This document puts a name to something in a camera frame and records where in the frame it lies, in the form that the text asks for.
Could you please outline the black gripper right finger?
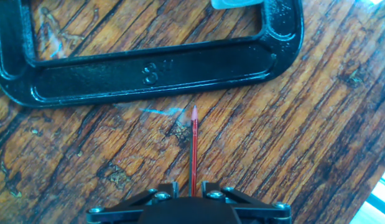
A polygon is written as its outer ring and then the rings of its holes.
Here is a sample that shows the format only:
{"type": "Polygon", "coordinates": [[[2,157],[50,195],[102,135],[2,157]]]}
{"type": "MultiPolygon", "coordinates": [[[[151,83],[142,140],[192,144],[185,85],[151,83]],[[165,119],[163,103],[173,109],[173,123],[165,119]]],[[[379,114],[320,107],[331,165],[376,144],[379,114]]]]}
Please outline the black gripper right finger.
{"type": "Polygon", "coordinates": [[[221,188],[214,182],[203,181],[201,187],[203,198],[228,205],[241,223],[292,223],[291,207],[287,203],[264,203],[233,187],[221,188]]]}

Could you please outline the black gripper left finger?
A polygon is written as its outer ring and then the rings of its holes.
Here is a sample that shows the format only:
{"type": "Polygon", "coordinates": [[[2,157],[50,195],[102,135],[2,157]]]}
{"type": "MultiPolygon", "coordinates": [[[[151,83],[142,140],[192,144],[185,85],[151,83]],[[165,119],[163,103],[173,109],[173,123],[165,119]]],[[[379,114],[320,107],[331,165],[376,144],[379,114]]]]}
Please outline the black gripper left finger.
{"type": "Polygon", "coordinates": [[[86,222],[99,224],[137,223],[147,208],[178,197],[179,185],[177,182],[159,184],[156,189],[144,190],[113,207],[96,206],[90,208],[86,212],[86,222]]]}

